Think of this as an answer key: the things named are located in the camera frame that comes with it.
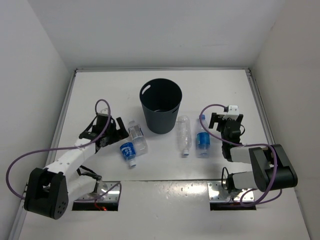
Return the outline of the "blue label bottle white cap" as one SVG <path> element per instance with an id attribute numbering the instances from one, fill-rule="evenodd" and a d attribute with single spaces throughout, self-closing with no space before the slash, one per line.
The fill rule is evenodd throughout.
<path id="1" fill-rule="evenodd" d="M 123 140 L 120 147 L 119 147 L 123 159 L 128 164 L 129 168 L 136 167 L 136 151 L 132 142 L 128 140 Z"/>

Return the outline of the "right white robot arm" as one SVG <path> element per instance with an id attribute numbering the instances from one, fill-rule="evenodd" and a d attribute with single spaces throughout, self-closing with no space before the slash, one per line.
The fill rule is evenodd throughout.
<path id="1" fill-rule="evenodd" d="M 274 152 L 272 152 L 272 149 L 268 146 L 240 147 L 228 143 L 241 143 L 242 119 L 242 114 L 236 120 L 226 118 L 222 114 L 211 114 L 209 128 L 212 129 L 214 124 L 217 123 L 216 130 L 223 139 L 221 147 L 223 157 L 228 162 L 250 164 L 252 169 L 252 171 L 247 172 L 228 173 L 226 180 L 221 184 L 222 187 L 229 193 L 243 189 L 258 189 L 265 192 L 273 176 L 275 158 L 277 158 L 277 169 L 270 189 L 274 191 L 296 187 L 298 176 L 280 144 L 273 144 Z"/>

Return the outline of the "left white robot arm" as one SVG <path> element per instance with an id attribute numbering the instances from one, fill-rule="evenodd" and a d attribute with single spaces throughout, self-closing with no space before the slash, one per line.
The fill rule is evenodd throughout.
<path id="1" fill-rule="evenodd" d="M 90 170 L 80 173 L 84 162 L 100 149 L 129 137 L 121 117 L 113 119 L 98 113 L 79 135 L 75 145 L 59 159 L 44 168 L 35 168 L 29 175 L 24 209 L 58 220 L 74 201 L 97 201 L 102 177 Z"/>

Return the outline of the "dark grey plastic bin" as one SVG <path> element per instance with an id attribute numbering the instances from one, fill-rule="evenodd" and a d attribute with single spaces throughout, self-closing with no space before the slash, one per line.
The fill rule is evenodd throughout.
<path id="1" fill-rule="evenodd" d="M 172 80 L 156 78 L 146 82 L 139 99 L 149 130 L 156 134 L 169 133 L 175 126 L 182 98 L 181 88 Z"/>

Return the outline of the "clear bottle white grey label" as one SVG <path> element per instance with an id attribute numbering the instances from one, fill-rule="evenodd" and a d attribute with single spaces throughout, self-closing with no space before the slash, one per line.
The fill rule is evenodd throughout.
<path id="1" fill-rule="evenodd" d="M 129 135 L 131 137 L 131 141 L 133 143 L 136 155 L 141 156 L 141 155 L 147 154 L 148 145 L 140 125 L 136 121 L 131 120 L 128 123 L 128 131 L 129 131 Z"/>

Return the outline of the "clear crushed bottle blue cap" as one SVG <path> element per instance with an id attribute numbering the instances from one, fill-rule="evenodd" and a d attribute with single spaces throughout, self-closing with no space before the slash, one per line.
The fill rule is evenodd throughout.
<path id="1" fill-rule="evenodd" d="M 177 141 L 183 157 L 190 155 L 192 146 L 191 122 L 187 115 L 181 115 L 177 119 Z"/>

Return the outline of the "white front cover board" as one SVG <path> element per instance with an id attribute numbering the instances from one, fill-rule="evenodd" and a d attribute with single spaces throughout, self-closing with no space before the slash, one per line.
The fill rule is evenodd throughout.
<path id="1" fill-rule="evenodd" d="M 206 182 L 124 181 L 117 211 L 28 213 L 21 240 L 307 240 L 296 194 L 255 210 L 211 210 Z"/>

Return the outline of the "left aluminium frame rail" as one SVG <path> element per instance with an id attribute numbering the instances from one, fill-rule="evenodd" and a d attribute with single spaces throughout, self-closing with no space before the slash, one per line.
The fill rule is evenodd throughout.
<path id="1" fill-rule="evenodd" d="M 71 98 L 71 94 L 72 94 L 72 90 L 73 90 L 73 86 L 74 86 L 77 72 L 78 72 L 78 69 L 76 68 L 71 75 L 71 78 L 70 78 L 70 81 L 68 84 L 68 88 L 67 88 L 67 91 L 66 91 L 66 94 L 64 97 L 63 105 L 62 105 L 62 108 L 60 111 L 60 115 L 58 118 L 58 122 L 57 122 L 55 132 L 53 135 L 53 140 L 51 142 L 51 146 L 50 146 L 51 149 L 67 148 L 67 147 L 69 148 L 70 147 L 70 144 L 67 146 L 59 146 L 59 144 L 60 144 L 61 134 L 62 134 L 64 122 L 66 119 L 66 114 L 68 111 L 68 106 L 69 106 L 69 102 L 70 102 L 70 98 Z M 56 159 L 56 155 L 57 155 L 57 150 L 49 151 L 44 166 L 46 167 L 47 165 L 50 165 L 51 163 L 53 163 Z"/>

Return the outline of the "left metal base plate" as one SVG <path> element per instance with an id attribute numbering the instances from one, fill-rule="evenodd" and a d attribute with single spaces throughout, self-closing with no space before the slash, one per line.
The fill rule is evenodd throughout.
<path id="1" fill-rule="evenodd" d="M 74 202 L 76 203 L 118 203 L 122 193 L 121 182 L 102 181 L 96 192 L 86 193 Z"/>

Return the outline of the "metal base plate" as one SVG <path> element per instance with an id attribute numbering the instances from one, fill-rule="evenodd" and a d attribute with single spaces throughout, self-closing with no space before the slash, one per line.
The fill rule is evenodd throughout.
<path id="1" fill-rule="evenodd" d="M 248 191 L 248 189 L 242 189 L 240 191 L 228 193 L 222 187 L 219 180 L 211 180 L 207 182 L 208 197 L 210 203 L 239 203 L 241 197 Z"/>
<path id="2" fill-rule="evenodd" d="M 122 193 L 121 182 L 102 181 L 96 192 L 86 193 L 74 202 L 76 203 L 118 203 Z"/>

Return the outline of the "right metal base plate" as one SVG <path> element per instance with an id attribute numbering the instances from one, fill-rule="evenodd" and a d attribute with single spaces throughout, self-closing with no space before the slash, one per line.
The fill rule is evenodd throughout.
<path id="1" fill-rule="evenodd" d="M 210 203 L 239 203 L 241 197 L 248 191 L 248 189 L 242 189 L 240 191 L 228 193 L 222 187 L 219 180 L 211 180 L 207 182 L 208 197 Z"/>

